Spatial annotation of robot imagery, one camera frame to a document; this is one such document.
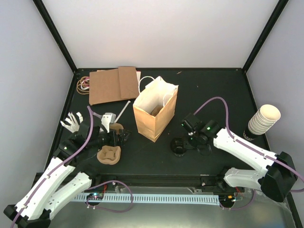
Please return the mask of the cardboard cup carrier stack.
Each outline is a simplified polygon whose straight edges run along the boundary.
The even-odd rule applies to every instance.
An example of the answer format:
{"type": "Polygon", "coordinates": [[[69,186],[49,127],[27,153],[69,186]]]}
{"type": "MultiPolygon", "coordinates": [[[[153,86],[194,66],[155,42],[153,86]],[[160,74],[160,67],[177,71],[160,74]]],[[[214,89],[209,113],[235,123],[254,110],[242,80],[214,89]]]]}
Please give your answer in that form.
{"type": "Polygon", "coordinates": [[[119,162],[121,157],[120,146],[103,146],[97,153],[97,159],[100,163],[106,165],[115,165],[119,162]]]}

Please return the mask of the black printed coffee cup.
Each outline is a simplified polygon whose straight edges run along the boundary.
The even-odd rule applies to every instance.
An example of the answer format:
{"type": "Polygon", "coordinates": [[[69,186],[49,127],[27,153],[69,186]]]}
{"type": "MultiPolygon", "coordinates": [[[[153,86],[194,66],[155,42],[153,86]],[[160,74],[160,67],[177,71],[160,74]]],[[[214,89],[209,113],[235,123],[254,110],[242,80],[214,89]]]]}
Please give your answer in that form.
{"type": "Polygon", "coordinates": [[[177,157],[182,157],[189,148],[187,147],[186,137],[175,137],[171,140],[170,149],[177,157]]]}

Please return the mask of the yellow paper takeout bag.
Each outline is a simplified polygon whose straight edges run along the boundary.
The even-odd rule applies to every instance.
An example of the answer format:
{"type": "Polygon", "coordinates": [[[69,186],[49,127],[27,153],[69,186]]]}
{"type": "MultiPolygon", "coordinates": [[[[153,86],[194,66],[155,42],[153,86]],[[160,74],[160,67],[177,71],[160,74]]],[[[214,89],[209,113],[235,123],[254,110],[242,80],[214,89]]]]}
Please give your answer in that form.
{"type": "Polygon", "coordinates": [[[133,112],[138,133],[156,142],[175,114],[179,86],[161,76],[150,78],[134,101],[133,112]]]}

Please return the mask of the single cardboard cup carrier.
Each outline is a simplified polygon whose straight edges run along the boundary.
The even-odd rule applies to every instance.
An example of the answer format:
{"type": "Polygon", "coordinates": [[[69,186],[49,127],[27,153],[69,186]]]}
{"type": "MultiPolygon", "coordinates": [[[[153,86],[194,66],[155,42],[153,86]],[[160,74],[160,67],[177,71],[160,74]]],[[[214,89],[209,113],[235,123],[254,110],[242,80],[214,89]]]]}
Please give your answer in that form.
{"type": "Polygon", "coordinates": [[[163,106],[161,106],[161,105],[156,106],[156,107],[152,110],[151,115],[152,115],[152,116],[157,116],[157,114],[160,112],[160,110],[161,110],[162,108],[163,108],[163,106]]]}

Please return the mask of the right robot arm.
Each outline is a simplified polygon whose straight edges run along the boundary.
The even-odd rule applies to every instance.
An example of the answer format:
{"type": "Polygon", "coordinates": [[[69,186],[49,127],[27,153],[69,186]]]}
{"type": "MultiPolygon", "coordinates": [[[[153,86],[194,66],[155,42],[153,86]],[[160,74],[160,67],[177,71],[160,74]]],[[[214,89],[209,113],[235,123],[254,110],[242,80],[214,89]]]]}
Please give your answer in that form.
{"type": "Polygon", "coordinates": [[[263,192],[276,202],[283,202],[297,181],[297,176],[292,172],[295,168],[294,162],[288,153],[276,154],[264,150],[213,120],[203,123],[194,114],[188,114],[181,125],[188,132],[188,145],[199,148],[212,144],[252,168],[229,168],[216,179],[216,186],[220,191],[228,191],[231,187],[250,188],[263,192]]]}

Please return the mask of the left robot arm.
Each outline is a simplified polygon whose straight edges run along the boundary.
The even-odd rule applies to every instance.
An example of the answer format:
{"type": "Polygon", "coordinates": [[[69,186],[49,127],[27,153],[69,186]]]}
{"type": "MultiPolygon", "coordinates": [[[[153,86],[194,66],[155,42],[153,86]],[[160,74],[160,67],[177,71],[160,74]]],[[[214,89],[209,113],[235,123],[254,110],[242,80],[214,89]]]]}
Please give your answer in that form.
{"type": "Polygon", "coordinates": [[[4,214],[19,228],[47,228],[55,215],[75,196],[102,184],[100,164],[118,163],[130,131],[120,124],[109,129],[82,122],[62,141],[44,173],[17,204],[4,214]]]}

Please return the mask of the black cup lid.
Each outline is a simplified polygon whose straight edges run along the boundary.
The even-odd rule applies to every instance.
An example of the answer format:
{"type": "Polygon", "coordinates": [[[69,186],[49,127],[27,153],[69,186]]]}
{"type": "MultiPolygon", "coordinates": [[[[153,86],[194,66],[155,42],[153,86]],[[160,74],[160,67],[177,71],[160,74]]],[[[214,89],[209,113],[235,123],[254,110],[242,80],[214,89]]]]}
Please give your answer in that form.
{"type": "Polygon", "coordinates": [[[196,147],[196,150],[202,156],[209,156],[212,153],[212,149],[211,149],[211,146],[209,143],[204,144],[204,145],[198,145],[196,147]]]}

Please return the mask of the white wrapped straw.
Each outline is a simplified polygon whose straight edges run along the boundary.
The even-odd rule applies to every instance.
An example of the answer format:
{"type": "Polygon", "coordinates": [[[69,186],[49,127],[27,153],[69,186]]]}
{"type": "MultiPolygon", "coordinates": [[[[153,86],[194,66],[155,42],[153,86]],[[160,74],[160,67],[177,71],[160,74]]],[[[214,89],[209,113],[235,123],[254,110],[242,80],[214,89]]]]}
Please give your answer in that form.
{"type": "Polygon", "coordinates": [[[126,110],[126,108],[128,107],[128,105],[131,103],[131,101],[127,101],[127,103],[125,104],[125,106],[123,107],[123,109],[121,110],[121,112],[119,113],[119,115],[116,117],[115,119],[115,123],[118,122],[118,120],[120,119],[120,117],[122,116],[122,114],[124,113],[124,111],[126,110]]]}

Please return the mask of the cup of wrapped straws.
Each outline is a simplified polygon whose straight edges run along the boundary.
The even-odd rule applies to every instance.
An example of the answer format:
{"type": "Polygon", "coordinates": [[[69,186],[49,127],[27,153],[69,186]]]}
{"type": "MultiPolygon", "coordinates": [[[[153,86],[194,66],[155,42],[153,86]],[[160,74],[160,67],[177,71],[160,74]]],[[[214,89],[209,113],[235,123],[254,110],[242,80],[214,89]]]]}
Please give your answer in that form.
{"type": "Polygon", "coordinates": [[[77,112],[75,115],[69,112],[67,117],[63,121],[60,121],[61,125],[71,133],[77,132],[82,122],[83,117],[80,112],[77,112]]]}

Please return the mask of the brown flat paper bag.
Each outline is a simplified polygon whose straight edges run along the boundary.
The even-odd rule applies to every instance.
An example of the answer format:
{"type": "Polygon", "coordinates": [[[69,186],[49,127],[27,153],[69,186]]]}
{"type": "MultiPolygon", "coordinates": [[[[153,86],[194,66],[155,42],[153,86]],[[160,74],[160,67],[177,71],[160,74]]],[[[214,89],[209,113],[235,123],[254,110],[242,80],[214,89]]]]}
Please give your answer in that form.
{"type": "Polygon", "coordinates": [[[141,72],[133,66],[97,70],[79,79],[76,90],[89,95],[90,105],[135,99],[139,95],[140,77],[141,72]]]}

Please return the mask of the stack of paper cups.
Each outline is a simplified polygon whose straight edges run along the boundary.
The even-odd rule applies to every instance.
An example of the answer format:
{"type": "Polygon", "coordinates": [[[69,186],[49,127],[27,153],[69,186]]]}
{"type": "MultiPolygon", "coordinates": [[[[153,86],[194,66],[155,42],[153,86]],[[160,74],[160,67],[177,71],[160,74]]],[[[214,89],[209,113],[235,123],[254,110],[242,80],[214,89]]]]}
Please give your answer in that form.
{"type": "Polygon", "coordinates": [[[281,113],[277,107],[271,104],[261,106],[249,120],[243,137],[248,141],[256,139],[265,134],[280,118],[281,113]]]}

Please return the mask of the black frame post right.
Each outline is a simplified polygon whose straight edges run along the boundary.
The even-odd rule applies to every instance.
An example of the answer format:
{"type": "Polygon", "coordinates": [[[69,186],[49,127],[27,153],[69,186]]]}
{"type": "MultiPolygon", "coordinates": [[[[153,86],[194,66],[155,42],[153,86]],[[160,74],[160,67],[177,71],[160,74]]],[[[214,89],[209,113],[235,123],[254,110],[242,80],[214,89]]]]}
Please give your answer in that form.
{"type": "Polygon", "coordinates": [[[246,74],[251,65],[253,64],[255,58],[257,57],[260,49],[262,48],[264,42],[268,38],[270,32],[272,31],[273,27],[275,26],[277,20],[279,19],[280,15],[282,14],[283,10],[285,9],[289,0],[279,0],[272,11],[266,25],[264,26],[261,34],[259,35],[253,49],[251,50],[245,64],[242,67],[243,72],[246,74]]]}

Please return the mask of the black frame post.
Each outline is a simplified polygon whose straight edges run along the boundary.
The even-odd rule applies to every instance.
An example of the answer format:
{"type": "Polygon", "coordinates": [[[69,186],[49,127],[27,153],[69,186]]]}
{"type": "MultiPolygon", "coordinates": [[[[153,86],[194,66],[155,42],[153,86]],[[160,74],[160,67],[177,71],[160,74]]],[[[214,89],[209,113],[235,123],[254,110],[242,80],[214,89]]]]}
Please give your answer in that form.
{"type": "Polygon", "coordinates": [[[253,49],[251,50],[245,64],[242,67],[243,72],[246,74],[251,65],[253,64],[255,58],[257,57],[260,49],[262,48],[264,42],[268,38],[270,32],[272,31],[273,27],[275,26],[277,20],[279,19],[280,15],[282,14],[283,10],[285,9],[289,0],[279,0],[272,11],[266,25],[264,26],[261,34],[259,35],[253,49]]]}
{"type": "Polygon", "coordinates": [[[53,39],[55,40],[57,46],[59,47],[62,55],[64,56],[66,62],[68,63],[71,71],[74,73],[77,71],[77,67],[58,31],[56,28],[44,2],[42,0],[33,0],[33,3],[35,4],[37,10],[39,11],[44,23],[46,24],[47,28],[49,29],[53,39]]]}

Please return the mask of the black frame post left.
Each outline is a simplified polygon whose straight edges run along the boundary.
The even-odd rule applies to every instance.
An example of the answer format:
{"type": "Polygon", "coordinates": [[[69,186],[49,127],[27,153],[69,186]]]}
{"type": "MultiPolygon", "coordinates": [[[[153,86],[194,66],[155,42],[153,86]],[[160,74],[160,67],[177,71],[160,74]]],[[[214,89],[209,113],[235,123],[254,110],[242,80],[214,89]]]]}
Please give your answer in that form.
{"type": "Polygon", "coordinates": [[[56,28],[44,2],[42,0],[33,0],[33,3],[35,4],[37,10],[39,11],[44,23],[46,24],[47,28],[49,29],[53,39],[55,40],[57,46],[59,47],[62,55],[64,56],[66,62],[68,63],[71,71],[74,73],[77,71],[77,67],[58,31],[56,28]]]}

